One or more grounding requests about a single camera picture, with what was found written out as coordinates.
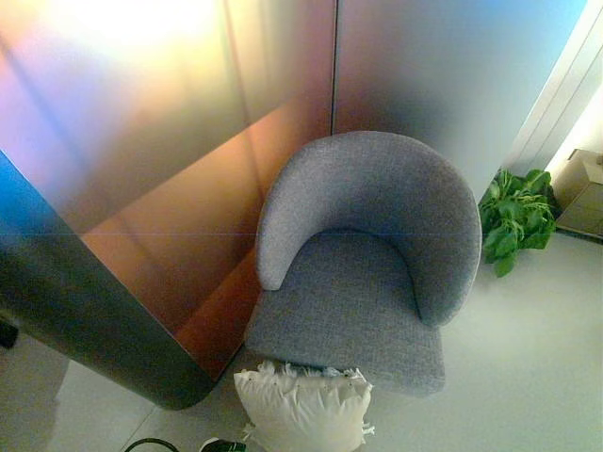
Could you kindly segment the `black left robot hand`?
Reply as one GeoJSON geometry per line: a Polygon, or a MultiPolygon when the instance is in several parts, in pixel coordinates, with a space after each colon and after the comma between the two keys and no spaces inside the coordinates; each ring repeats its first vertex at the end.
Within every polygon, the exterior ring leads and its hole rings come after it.
{"type": "Polygon", "coordinates": [[[210,438],[206,440],[200,452],[245,452],[247,445],[240,442],[232,442],[220,438],[210,438]]]}

